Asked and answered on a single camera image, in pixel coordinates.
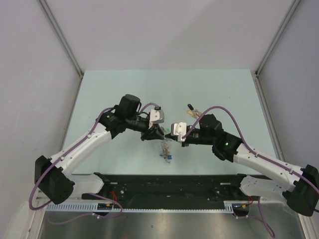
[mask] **gray wall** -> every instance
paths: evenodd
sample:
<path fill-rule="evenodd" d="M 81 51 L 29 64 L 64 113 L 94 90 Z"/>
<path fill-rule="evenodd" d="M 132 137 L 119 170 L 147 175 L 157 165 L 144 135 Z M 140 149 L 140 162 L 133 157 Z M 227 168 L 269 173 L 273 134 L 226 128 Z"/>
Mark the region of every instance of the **gray wall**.
<path fill-rule="evenodd" d="M 80 79 L 35 0 L 0 5 L 2 238 L 28 200 L 35 159 L 61 146 Z"/>
<path fill-rule="evenodd" d="M 319 168 L 318 70 L 319 1 L 306 0 L 262 71 L 261 84 L 286 160 L 316 168 Z"/>

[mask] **metal floor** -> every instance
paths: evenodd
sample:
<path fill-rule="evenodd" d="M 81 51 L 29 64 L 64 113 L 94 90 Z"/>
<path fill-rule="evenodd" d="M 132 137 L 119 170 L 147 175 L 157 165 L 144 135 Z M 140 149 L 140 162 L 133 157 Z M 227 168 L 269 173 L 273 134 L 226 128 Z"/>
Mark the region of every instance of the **metal floor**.
<path fill-rule="evenodd" d="M 278 204 L 264 204 L 263 211 L 276 239 L 304 239 L 297 214 Z M 46 212 L 39 239 L 270 239 L 255 219 L 236 219 L 219 213 L 124 213 L 115 219 L 87 216 L 55 226 L 48 222 L 70 219 L 80 213 Z M 250 215 L 259 216 L 257 204 Z"/>

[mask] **white table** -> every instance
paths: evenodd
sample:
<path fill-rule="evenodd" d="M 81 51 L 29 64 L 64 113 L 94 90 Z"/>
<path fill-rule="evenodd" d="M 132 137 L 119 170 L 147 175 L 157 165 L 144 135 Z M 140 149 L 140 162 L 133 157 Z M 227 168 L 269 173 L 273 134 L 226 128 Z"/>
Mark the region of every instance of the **white table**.
<path fill-rule="evenodd" d="M 133 70 L 86 71 L 66 136 L 68 146 L 94 123 L 99 112 L 120 102 L 125 94 L 159 104 L 165 113 L 165 128 L 171 123 L 194 119 L 187 111 L 192 104 L 200 111 L 220 105 L 237 119 L 249 144 L 275 156 L 262 109 L 249 70 Z M 224 130 L 238 135 L 230 117 L 213 110 Z M 245 166 L 221 161 L 211 146 L 182 148 L 171 143 L 172 161 L 160 157 L 159 140 L 140 140 L 140 134 L 127 130 L 91 154 L 76 174 L 255 174 Z"/>

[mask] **white wall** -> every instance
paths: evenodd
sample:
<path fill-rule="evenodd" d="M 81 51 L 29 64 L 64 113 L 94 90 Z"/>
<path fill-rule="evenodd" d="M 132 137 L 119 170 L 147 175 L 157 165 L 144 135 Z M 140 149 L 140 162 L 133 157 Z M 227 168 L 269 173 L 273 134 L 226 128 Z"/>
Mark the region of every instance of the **white wall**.
<path fill-rule="evenodd" d="M 318 12 L 319 1 L 303 1 L 261 74 L 286 160 L 316 168 L 319 168 Z"/>
<path fill-rule="evenodd" d="M 293 0 L 48 0 L 85 70 L 256 69 Z"/>
<path fill-rule="evenodd" d="M 0 238 L 33 187 L 34 161 L 57 152 L 80 79 L 35 0 L 0 7 Z"/>

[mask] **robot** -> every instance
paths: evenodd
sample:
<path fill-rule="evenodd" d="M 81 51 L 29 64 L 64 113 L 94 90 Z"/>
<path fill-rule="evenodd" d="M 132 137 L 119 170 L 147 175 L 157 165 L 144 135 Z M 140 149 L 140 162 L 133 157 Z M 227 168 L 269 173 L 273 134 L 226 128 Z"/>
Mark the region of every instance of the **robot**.
<path fill-rule="evenodd" d="M 101 174 L 74 177 L 72 172 L 96 148 L 113 140 L 126 129 L 141 133 L 141 140 L 163 140 L 170 138 L 181 143 L 212 145 L 212 153 L 220 160 L 228 160 L 250 167 L 268 179 L 254 178 L 238 174 L 232 182 L 243 195 L 266 197 L 286 202 L 295 212 L 312 216 L 319 199 L 319 173 L 310 165 L 305 168 L 288 164 L 267 156 L 243 139 L 240 129 L 228 110 L 211 107 L 193 126 L 184 122 L 173 123 L 171 133 L 165 135 L 160 123 L 164 122 L 164 112 L 155 105 L 145 117 L 142 116 L 141 101 L 133 95 L 125 95 L 113 108 L 101 112 L 93 127 L 79 140 L 61 152 L 46 158 L 40 156 L 35 162 L 34 189 L 30 195 L 30 208 L 37 210 L 53 202 L 60 204 L 72 195 L 99 194 L 108 180 Z M 240 137 L 227 133 L 222 123 L 208 111 L 220 108 L 234 120 Z M 50 201 L 35 208 L 33 196 L 39 188 Z"/>

